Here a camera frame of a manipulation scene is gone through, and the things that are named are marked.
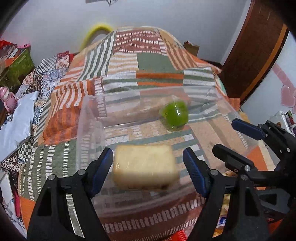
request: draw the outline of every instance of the screw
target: screw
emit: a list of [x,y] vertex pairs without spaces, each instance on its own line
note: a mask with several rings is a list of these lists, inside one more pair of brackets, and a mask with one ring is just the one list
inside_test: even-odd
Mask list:
[[212,174],[213,176],[217,176],[218,173],[219,173],[219,172],[218,172],[216,169],[212,169],[212,170],[211,170],[211,174]]
[[83,174],[85,174],[85,170],[84,169],[80,169],[80,170],[78,170],[77,173],[78,173],[78,175],[81,175],[82,176]]
[[55,175],[54,175],[54,174],[51,174],[51,175],[48,177],[48,179],[49,179],[50,181],[52,181],[53,179],[55,179]]
[[249,172],[249,171],[251,170],[251,168],[250,168],[249,165],[246,165],[246,166],[244,167],[244,170],[245,170],[246,172]]
[[248,177],[245,174],[243,174],[243,175],[241,175],[241,179],[243,179],[244,181],[246,181],[246,180],[248,180]]

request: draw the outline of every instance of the sponge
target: sponge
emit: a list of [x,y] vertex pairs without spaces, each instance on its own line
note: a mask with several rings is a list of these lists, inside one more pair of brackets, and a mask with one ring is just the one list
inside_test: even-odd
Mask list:
[[179,174],[171,146],[119,145],[113,160],[113,180],[120,189],[167,189]]

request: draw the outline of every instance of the green box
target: green box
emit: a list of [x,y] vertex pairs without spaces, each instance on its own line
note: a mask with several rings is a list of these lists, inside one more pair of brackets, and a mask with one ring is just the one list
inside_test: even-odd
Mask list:
[[28,49],[25,49],[17,59],[0,75],[0,86],[7,86],[10,91],[18,88],[24,78],[35,68]]

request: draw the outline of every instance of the pillow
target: pillow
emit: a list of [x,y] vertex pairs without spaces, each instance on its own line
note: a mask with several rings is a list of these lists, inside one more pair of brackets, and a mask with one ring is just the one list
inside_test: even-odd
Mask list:
[[17,101],[12,121],[0,130],[0,163],[14,153],[31,136],[34,104],[39,92],[27,94]]

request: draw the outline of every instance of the pink heart decoration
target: pink heart decoration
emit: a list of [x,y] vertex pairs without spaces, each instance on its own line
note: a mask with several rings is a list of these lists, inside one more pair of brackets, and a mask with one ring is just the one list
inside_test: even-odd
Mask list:
[[281,88],[281,105],[289,108],[293,108],[295,106],[296,98],[291,94],[291,92],[290,88],[286,85]]

